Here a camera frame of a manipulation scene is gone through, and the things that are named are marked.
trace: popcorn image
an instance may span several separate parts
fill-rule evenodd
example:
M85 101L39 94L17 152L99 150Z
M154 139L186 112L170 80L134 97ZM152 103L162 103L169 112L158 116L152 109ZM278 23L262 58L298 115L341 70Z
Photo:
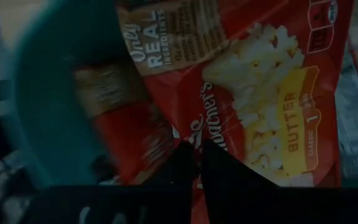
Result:
M288 185L278 135L282 128L277 119L278 95L284 79L302 67L305 56L284 26L256 24L248 33L209 64L203 78L234 98L232 108L246 129L244 163L276 184Z
M298 49L296 37L289 37L284 26L256 24L249 36L238 40L203 70L203 78L230 91L232 107L244 127L247 117L257 112L261 103L271 103L278 87L289 72L300 68L305 56Z

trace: popcorn bag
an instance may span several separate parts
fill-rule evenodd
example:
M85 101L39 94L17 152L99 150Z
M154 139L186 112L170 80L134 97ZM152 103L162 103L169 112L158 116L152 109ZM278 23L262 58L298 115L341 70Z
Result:
M339 184L334 92L352 3L123 0L116 10L179 138L200 153L210 138L280 186L314 187ZM192 222L207 223L201 180L194 186Z
M132 62L75 72L77 95L109 149L119 180L140 184L170 155L172 128Z

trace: yellow label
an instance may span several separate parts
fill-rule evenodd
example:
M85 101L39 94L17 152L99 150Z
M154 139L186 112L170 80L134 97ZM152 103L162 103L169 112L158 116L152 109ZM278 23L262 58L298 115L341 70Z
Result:
M282 129L284 171L294 176L308 170L305 160L305 125L300 106L300 93L308 69L295 69L284 79L278 97L277 119Z

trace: microwave popcorn bag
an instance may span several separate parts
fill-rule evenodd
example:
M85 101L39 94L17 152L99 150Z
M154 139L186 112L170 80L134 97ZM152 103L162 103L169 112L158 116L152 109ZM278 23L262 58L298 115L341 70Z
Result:
M120 181L140 184L170 155L172 128L132 62L75 72L77 95L112 154Z
M128 51L181 137L200 151L211 138L281 186L322 181L337 159L352 1L126 3L116 9Z

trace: teal container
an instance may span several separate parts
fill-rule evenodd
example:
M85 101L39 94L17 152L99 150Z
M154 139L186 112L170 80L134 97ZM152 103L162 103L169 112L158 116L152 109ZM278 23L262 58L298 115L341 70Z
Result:
M95 184L90 164L105 154L76 99L73 70L126 54L113 0L55 0L13 53L9 135L38 188Z

